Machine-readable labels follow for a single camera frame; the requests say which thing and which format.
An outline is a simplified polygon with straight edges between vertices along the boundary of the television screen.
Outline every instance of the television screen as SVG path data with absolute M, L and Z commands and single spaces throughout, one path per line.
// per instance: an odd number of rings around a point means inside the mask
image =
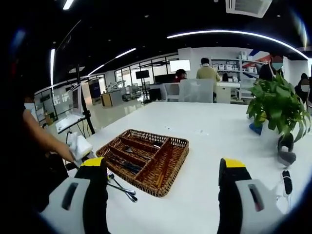
M 173 60 L 170 61 L 170 71 L 176 72 L 179 69 L 184 69 L 185 71 L 191 70 L 191 65 L 189 60 Z
M 155 83 L 159 83 L 159 84 L 173 83 L 175 78 L 176 78 L 175 74 L 155 76 Z
M 143 79 L 148 77 L 150 77 L 150 73 L 148 72 L 148 70 L 136 72 L 136 79 Z

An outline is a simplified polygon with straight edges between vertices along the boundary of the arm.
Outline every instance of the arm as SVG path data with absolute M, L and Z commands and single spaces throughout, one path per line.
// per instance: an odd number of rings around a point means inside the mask
M 215 79 L 216 79 L 217 82 L 221 81 L 221 78 L 220 78 L 220 76 L 219 76 L 217 71 L 215 71 Z
M 58 153 L 63 159 L 69 162 L 74 161 L 69 147 L 65 143 L 57 140 L 54 136 L 43 130 L 36 122 L 35 118 L 32 116 L 29 110 L 24 110 L 23 120 L 31 135 L 42 148 L 47 151 Z

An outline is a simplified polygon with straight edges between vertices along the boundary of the spoon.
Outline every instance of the spoon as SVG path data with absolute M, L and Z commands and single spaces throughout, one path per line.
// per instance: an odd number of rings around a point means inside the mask
M 150 159 L 151 159 L 150 157 L 142 156 L 142 155 L 139 155 L 139 154 L 133 152 L 133 150 L 132 150 L 132 148 L 131 148 L 130 146 L 126 146 L 126 147 L 124 148 L 124 151 L 126 151 L 126 152 L 128 152 L 128 153 L 135 154 L 135 155 L 137 155 L 137 156 L 139 156 L 139 157 L 142 157 L 142 158 L 144 158 L 144 159 L 146 159 L 146 160 L 150 160 Z

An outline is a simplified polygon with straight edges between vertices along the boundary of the woven cutlery tray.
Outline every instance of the woven cutlery tray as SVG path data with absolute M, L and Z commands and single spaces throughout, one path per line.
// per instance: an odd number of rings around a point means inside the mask
M 186 139 L 130 129 L 100 148 L 96 155 L 104 157 L 107 167 L 128 183 L 150 195 L 163 197 L 169 192 L 188 152 Z M 157 185 L 159 175 L 163 175 L 163 180 Z

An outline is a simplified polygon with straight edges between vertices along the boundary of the air conditioner vent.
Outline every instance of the air conditioner vent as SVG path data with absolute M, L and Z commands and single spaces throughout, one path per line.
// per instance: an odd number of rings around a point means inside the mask
M 272 0 L 225 0 L 226 12 L 262 18 Z

